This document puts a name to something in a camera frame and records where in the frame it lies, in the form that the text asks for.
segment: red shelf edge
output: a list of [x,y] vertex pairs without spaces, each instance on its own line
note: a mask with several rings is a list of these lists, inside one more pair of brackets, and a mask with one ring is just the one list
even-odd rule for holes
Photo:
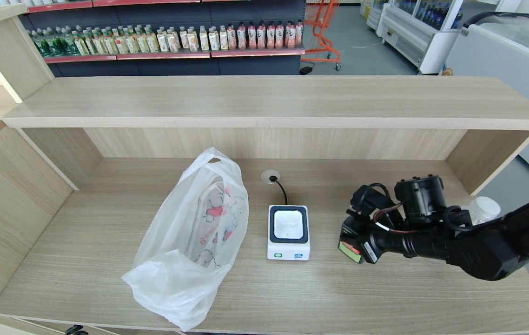
[[158,59],[208,59],[211,53],[152,53],[152,54],[119,54],[116,55],[118,60],[158,60]]
[[200,0],[93,0],[93,7],[149,4],[183,4],[189,2],[200,2]]
[[257,49],[257,50],[232,50],[232,51],[211,51],[211,57],[273,57],[273,56],[297,56],[305,55],[303,47],[296,49]]
[[60,56],[44,59],[46,64],[76,63],[80,61],[106,61],[116,60],[116,55],[90,55],[90,56]]
[[41,13],[41,12],[47,12],[47,11],[60,11],[64,9],[91,8],[91,7],[93,7],[92,1],[63,2],[60,4],[29,7],[27,8],[27,13]]

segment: bag handle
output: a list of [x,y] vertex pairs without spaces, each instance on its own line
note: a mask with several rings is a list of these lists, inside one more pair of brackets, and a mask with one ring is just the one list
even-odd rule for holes
[[215,147],[211,147],[203,151],[203,153],[201,153],[200,155],[198,155],[198,157],[196,157],[196,159],[192,162],[192,164],[188,166],[188,169],[184,171],[184,173],[180,177],[180,180],[178,181],[178,184],[182,182],[184,179],[191,176],[194,172],[197,172],[200,168],[205,166],[207,163],[209,163],[209,161],[211,161],[211,159],[214,159],[214,158],[233,164],[239,170],[239,166],[234,161],[229,159],[228,156],[221,153],[221,151],[218,151]]

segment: freezer lid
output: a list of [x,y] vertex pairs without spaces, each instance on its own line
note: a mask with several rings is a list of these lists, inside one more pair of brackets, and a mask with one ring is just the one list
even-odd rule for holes
[[481,26],[529,48],[529,13],[480,13],[466,21],[464,27],[470,25]]

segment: refrigerator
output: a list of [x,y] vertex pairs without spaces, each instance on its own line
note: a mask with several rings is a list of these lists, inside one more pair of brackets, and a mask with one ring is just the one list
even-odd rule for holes
[[[441,74],[497,77],[529,100],[529,13],[489,12],[469,19]],[[529,164],[529,144],[520,156]]]

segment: pink bottle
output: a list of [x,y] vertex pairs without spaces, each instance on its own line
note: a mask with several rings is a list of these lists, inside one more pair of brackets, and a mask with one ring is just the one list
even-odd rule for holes
[[298,24],[296,25],[296,46],[300,46],[302,44],[302,36],[304,34],[304,25],[301,23],[301,20],[298,20]]
[[277,28],[275,28],[275,49],[283,48],[283,32],[283,23],[279,21],[279,24],[277,24]]
[[294,24],[289,21],[287,25],[285,26],[285,40],[283,44],[287,47],[290,44],[290,29],[294,26]]
[[286,32],[285,32],[285,40],[286,46],[289,49],[295,49],[296,48],[296,26],[291,26]]
[[275,49],[275,25],[273,25],[273,21],[269,23],[266,30],[266,48]]
[[240,22],[238,26],[238,49],[246,50],[246,27],[244,27],[244,22]]
[[256,29],[256,46],[258,49],[264,49],[266,47],[266,26],[263,21],[260,22],[260,26]]
[[235,29],[233,28],[231,23],[228,24],[227,34],[228,34],[228,47],[230,50],[235,50],[238,46],[238,43],[236,42],[237,39],[235,38]]
[[248,26],[248,47],[250,49],[256,49],[256,28],[252,21],[250,21],[250,25]]

